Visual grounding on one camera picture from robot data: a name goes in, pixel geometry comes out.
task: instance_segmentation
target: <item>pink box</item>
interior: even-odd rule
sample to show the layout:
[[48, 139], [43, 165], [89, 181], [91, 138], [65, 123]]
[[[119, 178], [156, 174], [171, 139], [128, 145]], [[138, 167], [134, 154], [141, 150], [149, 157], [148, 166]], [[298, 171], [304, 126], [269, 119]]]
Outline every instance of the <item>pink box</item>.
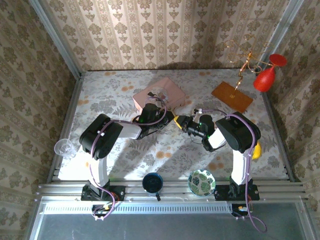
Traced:
[[168, 109], [175, 109], [185, 104], [186, 94], [170, 78], [165, 77], [133, 96], [134, 105], [140, 113], [146, 105], [149, 92], [162, 98]]

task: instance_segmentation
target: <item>floral tablecloth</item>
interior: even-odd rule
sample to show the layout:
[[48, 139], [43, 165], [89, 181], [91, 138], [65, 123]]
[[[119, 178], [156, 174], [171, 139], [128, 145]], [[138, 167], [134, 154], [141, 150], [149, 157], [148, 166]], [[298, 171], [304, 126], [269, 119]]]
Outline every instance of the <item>floral tablecloth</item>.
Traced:
[[[144, 88], [169, 77], [186, 93], [186, 105], [175, 110], [177, 115], [192, 115], [194, 108], [218, 108], [226, 113], [235, 112], [211, 95], [222, 81], [232, 86], [237, 81], [237, 69], [214, 70], [132, 70], [87, 72], [76, 107], [69, 139], [80, 147], [79, 137], [101, 113], [113, 119], [132, 120], [139, 112], [133, 95]], [[261, 131], [263, 155], [253, 161], [253, 177], [287, 179], [279, 153], [275, 133], [261, 94], [254, 89], [255, 75], [245, 73], [239, 90], [253, 98], [244, 115]], [[212, 112], [214, 121], [223, 117]], [[201, 142], [193, 137], [194, 142]], [[229, 177], [233, 168], [232, 149], [226, 145], [215, 152], [206, 151], [201, 144], [192, 142], [172, 121], [164, 129], [141, 140], [118, 138], [107, 158], [111, 178], [141, 179], [157, 172], [164, 178], [188, 177], [196, 169], [207, 169], [214, 177]], [[77, 159], [62, 161], [58, 178], [61, 180], [88, 179], [88, 164]]]

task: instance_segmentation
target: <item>patterned wallpaper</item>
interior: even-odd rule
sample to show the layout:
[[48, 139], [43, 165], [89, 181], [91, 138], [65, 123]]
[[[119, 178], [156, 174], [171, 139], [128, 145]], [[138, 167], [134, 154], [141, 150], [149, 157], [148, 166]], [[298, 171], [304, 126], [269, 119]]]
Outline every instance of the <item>patterned wallpaper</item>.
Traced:
[[22, 239], [75, 79], [27, 0], [0, 0], [0, 239]]
[[288, 64], [277, 70], [270, 101], [320, 227], [320, 0], [304, 1], [278, 52]]
[[288, 2], [40, 0], [82, 71], [234, 67], [224, 41], [247, 50], [243, 37], [254, 34], [260, 52]]

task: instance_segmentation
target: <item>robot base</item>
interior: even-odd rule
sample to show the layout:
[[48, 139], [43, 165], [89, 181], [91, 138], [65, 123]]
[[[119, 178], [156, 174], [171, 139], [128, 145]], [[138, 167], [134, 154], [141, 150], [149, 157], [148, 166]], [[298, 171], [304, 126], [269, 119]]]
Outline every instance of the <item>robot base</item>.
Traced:
[[[115, 198], [115, 201], [122, 202], [125, 199], [126, 187], [125, 186], [110, 186], [110, 181], [102, 187], [103, 189], [108, 190], [111, 193], [114, 193], [118, 196], [118, 199]], [[84, 185], [81, 193], [81, 201], [106, 201], [111, 202], [112, 197], [102, 191], [101, 189], [95, 187], [90, 181]]]
[[[232, 178], [230, 178], [229, 185], [217, 185], [214, 190], [214, 197], [216, 201], [245, 201], [246, 200], [246, 185], [241, 184], [237, 185], [233, 182]], [[258, 187], [253, 184], [253, 180], [251, 179], [248, 182], [248, 196], [251, 201], [260, 200]]]

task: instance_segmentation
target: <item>glass cup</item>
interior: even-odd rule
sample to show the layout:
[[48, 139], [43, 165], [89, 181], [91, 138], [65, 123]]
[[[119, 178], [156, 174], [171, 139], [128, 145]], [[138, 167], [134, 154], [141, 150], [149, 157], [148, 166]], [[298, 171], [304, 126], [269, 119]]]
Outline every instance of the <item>glass cup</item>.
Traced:
[[75, 146], [69, 139], [66, 138], [60, 139], [56, 142], [56, 144], [54, 145], [54, 152], [66, 159], [72, 159], [77, 154]]

